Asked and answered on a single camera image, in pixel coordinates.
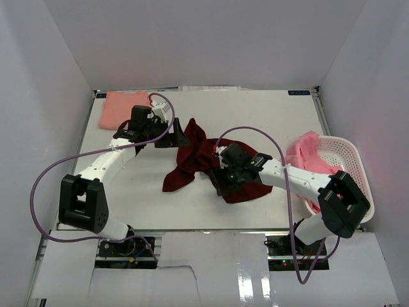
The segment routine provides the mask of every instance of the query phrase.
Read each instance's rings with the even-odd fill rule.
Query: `wire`
[[[138,254],[136,254],[136,255],[134,256],[134,260],[135,260],[137,257],[139,257],[144,251],[145,251],[145,249],[142,248],[142,250],[140,250],[140,251],[138,252]]]
[[[312,255],[312,254],[313,254],[313,249],[310,248],[310,249],[309,249],[309,255],[308,255],[307,259],[305,259],[305,262],[307,262],[308,260],[311,259],[311,255]]]
[[[341,241],[341,237],[338,237],[337,242],[335,243],[335,246],[333,250],[331,251],[331,253],[329,253],[325,258],[319,259],[317,262],[327,261],[336,252],[338,245],[339,245],[339,241]]]
[[[152,103],[152,96],[159,96],[161,98],[163,98],[171,107],[172,109],[172,119],[167,127],[167,129],[165,131],[163,131],[163,133],[161,133],[160,136],[158,136],[157,138],[151,139],[149,141],[144,141],[144,142],[140,142],[140,143],[134,143],[134,144],[129,144],[129,145],[123,145],[123,146],[118,146],[116,147],[117,150],[121,150],[121,149],[125,149],[125,148],[130,148],[130,147],[136,147],[136,146],[142,146],[142,145],[146,145],[149,143],[154,143],[158,140],[160,140],[163,136],[165,136],[165,134],[170,130],[170,128],[173,126],[173,122],[174,122],[174,107],[172,105],[172,103],[170,102],[170,100],[168,98],[166,98],[165,96],[163,96],[162,94],[159,93],[151,93],[149,94],[148,98],[150,100],[150,102]],[[66,157],[64,159],[58,160],[57,162],[52,163],[50,166],[48,166],[45,170],[43,170],[39,176],[37,177],[37,179],[34,181],[33,187],[31,188],[31,192],[30,192],[30,213],[31,213],[31,218],[33,219],[34,225],[36,226],[37,230],[43,235],[43,237],[45,237],[48,240],[54,241],[54,242],[60,242],[60,243],[73,243],[73,242],[80,242],[80,241],[85,241],[85,240],[98,240],[98,239],[104,239],[102,237],[99,236],[92,236],[92,237],[84,237],[84,238],[78,238],[78,239],[59,239],[59,238],[55,238],[51,235],[48,234],[48,232],[46,232],[40,225],[36,213],[35,213],[35,209],[34,209],[34,196],[35,196],[35,192],[37,189],[38,184],[40,183],[40,180],[44,177],[44,175],[46,173],[48,173],[52,168],[56,167],[57,165],[64,163],[66,161],[72,160],[72,159],[77,159],[77,158],[81,158],[81,157],[86,157],[88,155],[96,155],[96,154],[102,154],[104,152],[110,152],[112,149],[111,148],[104,148],[104,149],[99,149],[99,150],[93,150],[90,152],[84,152],[84,153],[79,153],[77,155],[71,155],[69,157]],[[153,250],[149,244],[149,242],[141,235],[131,235],[129,237],[126,237],[124,239],[121,240],[109,240],[110,242],[113,243],[122,243],[123,241],[126,240],[130,240],[130,239],[134,239],[134,238],[138,238],[141,239],[142,241],[144,241],[146,243],[147,246],[149,246],[149,251],[152,254],[152,257],[155,259],[156,262],[158,262],[158,259],[156,258],[155,254],[153,253]]]
[[[298,261],[298,264],[301,264],[302,261],[304,260],[304,258],[305,258],[306,256],[307,256],[307,255],[304,255],[304,256]]]
[[[285,162],[285,159],[284,159],[284,154],[282,153],[282,150],[281,150],[280,146],[278,145],[278,143],[271,136],[269,136],[266,132],[264,132],[264,131],[262,131],[260,129],[257,129],[257,128],[254,128],[254,127],[249,127],[249,126],[235,127],[235,128],[231,128],[231,129],[225,131],[218,138],[218,140],[216,141],[215,146],[217,147],[219,145],[221,139],[227,133],[229,133],[231,131],[234,131],[234,130],[239,130],[239,129],[249,129],[249,130],[253,130],[253,131],[256,131],[258,133],[261,133],[262,135],[264,135],[266,138],[268,138],[275,145],[275,147],[277,148],[277,150],[278,150],[278,152],[280,154],[281,163],[282,163],[282,166],[284,166],[284,179],[286,181],[287,206],[288,206],[288,223],[289,223],[289,237],[290,237],[289,241],[291,243],[291,253],[293,255],[293,263],[294,263],[294,268],[295,268],[295,274],[297,275],[298,281],[302,285],[305,285],[307,283],[308,279],[309,279],[309,276],[311,275],[311,273],[312,273],[312,271],[314,269],[315,264],[318,261],[318,257],[320,256],[320,254],[322,252],[322,249],[324,248],[325,239],[323,239],[321,241],[321,244],[320,244],[320,246],[318,248],[318,251],[317,251],[317,255],[314,257],[314,260],[313,260],[313,262],[312,262],[312,264],[311,264],[311,266],[310,266],[310,268],[309,268],[309,270],[307,272],[307,275],[305,276],[304,279],[302,279],[301,274],[300,274],[300,269],[298,267],[297,252],[295,250],[295,235],[294,235],[294,228],[293,228],[293,225],[294,225],[294,223],[293,223],[293,211],[292,211],[292,208],[291,208],[291,193],[290,193],[290,190],[289,190],[288,172],[287,172],[287,168],[285,168],[286,162]]]
[[[135,251],[135,248],[136,248],[136,242],[135,242],[135,240],[133,241],[134,242],[134,246],[133,246],[133,248],[130,250],[130,252],[129,253],[127,253],[127,254],[121,254],[121,253],[119,253],[121,256],[129,256],[130,254],[132,254],[134,251]]]
[[[278,246],[276,242],[274,242],[273,240],[268,240],[268,239],[264,241],[264,245],[268,248],[276,248]]]

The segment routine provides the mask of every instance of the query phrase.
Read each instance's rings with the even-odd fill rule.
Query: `pink cloth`
[[[305,133],[300,139],[287,149],[286,163],[290,163],[296,168],[312,171],[313,173],[334,175],[337,171],[342,171],[339,166],[331,166],[318,155],[318,137],[314,131]],[[320,206],[308,201],[309,206],[315,213],[320,213]]]
[[[98,126],[101,129],[117,130],[125,120],[130,119],[132,107],[136,105],[150,106],[148,93],[145,91],[136,93],[109,91]]]

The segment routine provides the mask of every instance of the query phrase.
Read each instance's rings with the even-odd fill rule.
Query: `white basket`
[[[318,155],[329,165],[340,166],[344,171],[349,173],[352,179],[357,183],[371,205],[371,208],[369,208],[365,217],[362,219],[362,223],[368,222],[373,217],[375,207],[364,166],[362,165],[357,148],[354,144],[343,138],[320,136],[318,140]],[[310,214],[316,214],[306,201],[305,206]]]

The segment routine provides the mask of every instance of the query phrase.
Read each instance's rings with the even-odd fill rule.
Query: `dark red cloth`
[[[197,171],[202,171],[212,180],[210,170],[220,167],[219,158],[213,154],[213,147],[217,139],[207,139],[206,133],[193,118],[190,119],[186,126],[185,135],[190,140],[190,146],[179,147],[176,157],[178,166],[166,175],[162,188],[164,192],[173,192],[191,183],[194,180],[194,173]],[[238,143],[252,157],[257,154],[257,151],[250,146],[230,139],[222,139],[219,146],[228,146],[233,142]],[[241,189],[230,192],[223,198],[226,203],[241,203],[262,197],[270,193],[271,190],[272,187],[249,182]]]

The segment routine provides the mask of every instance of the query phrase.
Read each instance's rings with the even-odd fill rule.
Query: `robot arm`
[[[105,187],[122,167],[134,158],[144,146],[116,149],[130,143],[140,143],[161,135],[167,127],[169,104],[152,103],[152,108],[134,106],[131,119],[122,123],[108,148],[111,152],[100,155],[77,175],[66,175],[61,181],[59,221],[97,233],[101,237],[121,240],[132,233],[132,228],[109,214]],[[179,119],[173,122],[173,133],[167,133],[155,142],[157,148],[189,145]]]
[[[286,189],[281,162],[263,153],[251,157],[233,143],[217,149],[220,169],[213,171],[219,195],[257,182]],[[297,223],[295,237],[305,245],[328,235],[350,238],[370,208],[352,177],[338,171],[335,175],[311,173],[286,166],[290,190],[320,204],[321,213]]]

